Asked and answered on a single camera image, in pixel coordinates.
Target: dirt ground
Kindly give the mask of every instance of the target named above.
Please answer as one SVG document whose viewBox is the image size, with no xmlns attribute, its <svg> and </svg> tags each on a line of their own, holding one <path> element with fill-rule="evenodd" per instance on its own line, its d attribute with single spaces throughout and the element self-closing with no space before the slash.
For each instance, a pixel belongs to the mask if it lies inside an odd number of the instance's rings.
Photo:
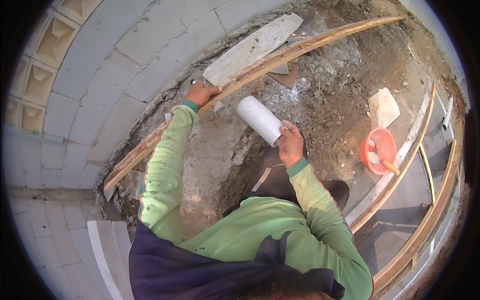
<svg viewBox="0 0 480 300">
<path fill-rule="evenodd" d="M 374 17 L 408 15 L 392 0 L 367 0 L 360 6 L 341 0 L 334 7 L 326 0 L 313 0 L 287 7 L 301 17 L 311 8 L 316 10 L 315 34 Z M 265 23 L 277 17 L 275 13 L 263 16 Z M 229 48 L 250 33 L 232 41 Z M 175 98 L 162 103 L 137 130 L 132 146 L 158 127 L 165 120 L 165 113 L 183 100 L 190 79 L 202 79 L 203 70 L 229 48 L 197 67 L 182 83 Z M 299 67 L 293 89 L 264 75 L 222 100 L 226 108 L 219 112 L 220 119 L 213 112 L 200 115 L 184 161 L 181 214 L 186 239 L 218 221 L 226 209 L 241 199 L 259 158 L 268 147 L 235 113 L 236 105 L 246 96 L 256 96 L 279 119 L 299 126 L 318 179 L 347 182 L 350 199 L 345 212 L 379 179 L 358 158 L 358 146 L 371 129 L 367 115 L 369 97 L 387 87 L 397 101 L 400 116 L 388 127 L 395 137 L 397 150 L 410 131 L 432 82 L 437 83 L 444 104 L 453 95 L 454 115 L 464 111 L 461 94 L 439 46 L 411 16 L 329 43 L 316 49 L 312 56 L 303 55 L 292 63 Z M 145 171 L 147 160 L 148 157 L 134 169 Z M 116 204 L 126 218 L 136 219 L 137 200 L 120 198 Z"/>
</svg>

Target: hand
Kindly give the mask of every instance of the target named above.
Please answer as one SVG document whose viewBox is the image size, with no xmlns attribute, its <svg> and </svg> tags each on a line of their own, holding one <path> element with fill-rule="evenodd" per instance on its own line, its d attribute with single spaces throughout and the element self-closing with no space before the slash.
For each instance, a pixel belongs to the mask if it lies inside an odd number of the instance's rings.
<svg viewBox="0 0 480 300">
<path fill-rule="evenodd" d="M 282 134 L 275 143 L 278 145 L 281 161 L 287 168 L 303 157 L 303 137 L 299 129 L 287 120 L 282 121 L 280 133 Z"/>
<path fill-rule="evenodd" d="M 223 91 L 221 86 L 212 86 L 209 87 L 208 84 L 203 82 L 197 82 L 188 91 L 185 99 L 192 101 L 197 105 L 198 108 L 201 108 L 208 102 L 211 95 L 218 94 Z"/>
</svg>

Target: floor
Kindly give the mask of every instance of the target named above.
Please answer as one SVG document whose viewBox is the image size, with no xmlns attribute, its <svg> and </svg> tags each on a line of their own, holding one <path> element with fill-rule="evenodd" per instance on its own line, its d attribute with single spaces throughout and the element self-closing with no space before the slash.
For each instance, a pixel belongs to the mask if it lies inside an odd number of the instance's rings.
<svg viewBox="0 0 480 300">
<path fill-rule="evenodd" d="M 111 300 L 88 235 L 87 221 L 102 220 L 91 201 L 10 198 L 20 238 L 57 299 Z"/>
<path fill-rule="evenodd" d="M 451 128 L 445 132 L 440 129 L 444 116 L 444 107 L 437 97 L 423 139 L 435 191 L 442 181 L 450 153 L 447 141 L 453 139 Z M 427 211 L 421 203 L 431 204 L 432 199 L 425 166 L 417 153 L 395 191 L 372 217 L 378 222 L 375 229 L 357 247 L 372 275 L 387 265 L 420 224 Z"/>
</svg>

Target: orange bucket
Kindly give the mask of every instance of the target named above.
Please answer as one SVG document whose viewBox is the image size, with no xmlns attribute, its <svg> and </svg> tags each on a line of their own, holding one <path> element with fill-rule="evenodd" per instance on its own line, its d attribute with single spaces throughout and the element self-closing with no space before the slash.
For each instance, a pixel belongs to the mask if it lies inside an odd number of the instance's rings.
<svg viewBox="0 0 480 300">
<path fill-rule="evenodd" d="M 368 140 L 372 140 L 378 149 L 378 158 L 380 161 L 385 160 L 393 164 L 396 157 L 395 139 L 392 134 L 383 127 L 375 127 L 367 135 L 367 138 L 360 143 L 359 158 L 364 165 L 375 175 L 384 175 L 389 172 L 382 164 L 372 164 L 368 159 Z"/>
</svg>

